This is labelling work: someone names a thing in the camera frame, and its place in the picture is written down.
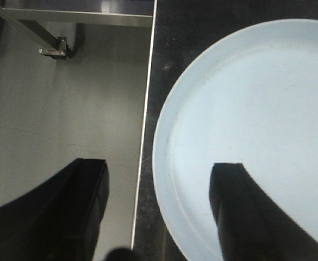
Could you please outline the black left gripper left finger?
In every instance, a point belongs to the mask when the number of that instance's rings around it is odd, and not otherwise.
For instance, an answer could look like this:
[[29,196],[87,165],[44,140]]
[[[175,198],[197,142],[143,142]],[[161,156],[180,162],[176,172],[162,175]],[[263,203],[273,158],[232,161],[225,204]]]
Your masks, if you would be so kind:
[[0,260],[92,260],[108,196],[106,161],[74,160],[0,207]]

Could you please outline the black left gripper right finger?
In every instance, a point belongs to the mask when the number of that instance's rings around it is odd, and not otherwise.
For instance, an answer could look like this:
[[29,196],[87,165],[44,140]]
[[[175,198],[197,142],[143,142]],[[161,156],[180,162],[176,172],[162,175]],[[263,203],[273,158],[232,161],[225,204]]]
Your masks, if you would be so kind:
[[240,163],[214,164],[209,202],[224,260],[318,260],[318,242]]

